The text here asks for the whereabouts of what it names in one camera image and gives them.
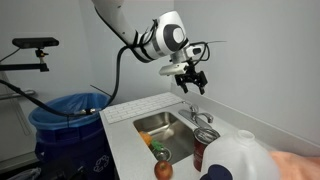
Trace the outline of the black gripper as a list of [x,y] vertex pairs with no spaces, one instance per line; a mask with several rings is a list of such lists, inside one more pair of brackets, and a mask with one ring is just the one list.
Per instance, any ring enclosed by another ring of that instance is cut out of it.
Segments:
[[195,70],[195,65],[192,61],[188,61],[188,68],[185,74],[180,74],[175,76],[176,84],[180,86],[184,93],[188,92],[188,88],[185,83],[199,84],[200,94],[205,93],[204,87],[208,83],[205,73],[201,71],[197,73]]

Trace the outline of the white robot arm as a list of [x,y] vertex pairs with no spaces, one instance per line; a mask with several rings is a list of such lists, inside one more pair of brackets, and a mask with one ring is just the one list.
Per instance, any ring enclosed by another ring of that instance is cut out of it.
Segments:
[[127,21],[123,13],[124,0],[91,0],[102,21],[125,43],[134,56],[143,63],[169,56],[171,65],[160,68],[162,76],[173,75],[185,93],[187,83],[193,83],[201,94],[208,81],[203,71],[195,70],[202,57],[194,56],[205,52],[206,42],[191,43],[177,11],[169,11],[153,20],[152,26],[139,32]]

